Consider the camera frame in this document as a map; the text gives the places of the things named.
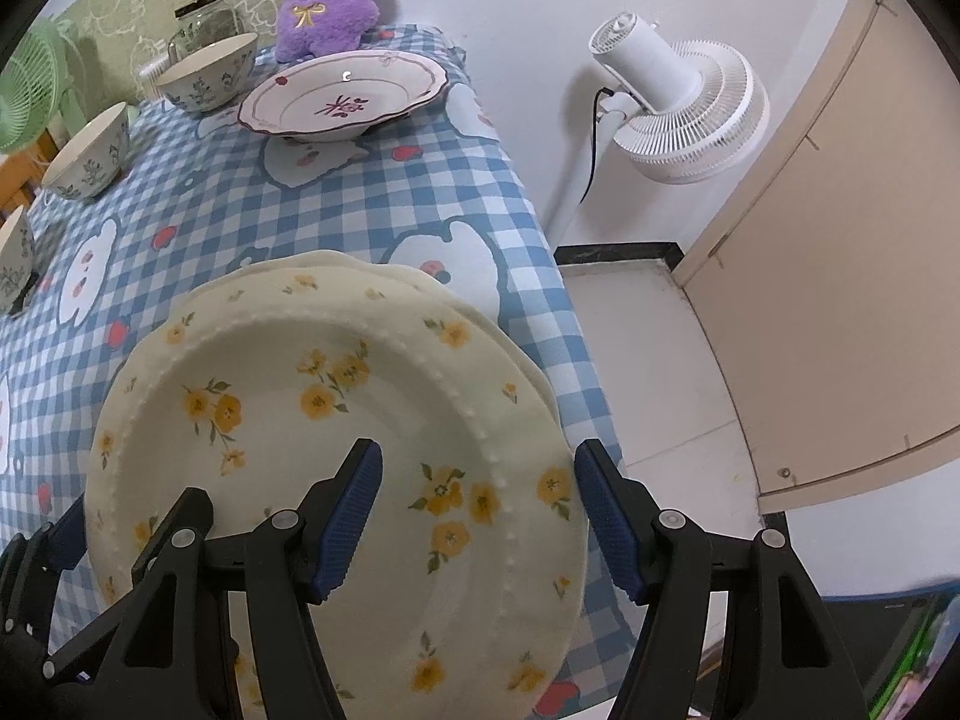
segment white fan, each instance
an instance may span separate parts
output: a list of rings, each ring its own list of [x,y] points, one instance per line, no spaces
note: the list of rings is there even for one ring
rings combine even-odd
[[[621,13],[593,33],[589,47],[622,89],[600,103],[577,175],[547,212],[544,228],[554,248],[612,142],[648,178],[692,184],[743,160],[770,121],[763,84],[730,46],[707,40],[671,46],[637,14]]]

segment power cord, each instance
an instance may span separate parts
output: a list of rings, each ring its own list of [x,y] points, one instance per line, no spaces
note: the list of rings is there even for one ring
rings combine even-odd
[[[608,89],[605,86],[599,90],[593,98],[593,136],[590,139],[592,143],[592,148],[590,149],[590,180],[587,182],[587,191],[585,191],[584,196],[580,198],[580,202],[586,200],[587,195],[590,194],[590,187],[593,186],[593,177],[597,170],[597,111],[600,105],[600,98],[602,95],[611,98],[614,94],[616,94],[616,92],[613,89]]]

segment white wall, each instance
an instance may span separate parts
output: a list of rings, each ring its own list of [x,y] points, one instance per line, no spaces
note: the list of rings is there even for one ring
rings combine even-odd
[[[56,13],[75,0],[52,0]],[[380,0],[384,20],[433,23],[469,52],[488,114],[538,208],[565,186],[587,137],[593,94],[610,85],[587,41],[622,9],[661,24],[668,40],[707,37],[750,58],[781,121],[847,0]],[[740,172],[694,187],[660,187],[619,153],[600,170],[566,242],[679,241],[689,247]]]
[[[960,578],[960,460],[871,493],[787,513],[823,595],[895,592]]]

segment jar lid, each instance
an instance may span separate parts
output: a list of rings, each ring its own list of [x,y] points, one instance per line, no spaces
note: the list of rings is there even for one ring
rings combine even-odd
[[[213,5],[216,1],[219,1],[219,0],[194,0],[189,5],[184,5],[182,7],[177,8],[174,11],[174,16],[178,19],[182,19],[184,18],[184,16],[189,16],[191,13],[193,13],[196,10],[200,10],[202,7],[206,7],[207,5]]]

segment beige door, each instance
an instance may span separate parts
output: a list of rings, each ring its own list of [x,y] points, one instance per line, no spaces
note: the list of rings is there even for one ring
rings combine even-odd
[[[686,284],[767,511],[928,470],[915,450],[960,424],[960,85],[904,0],[887,4]]]

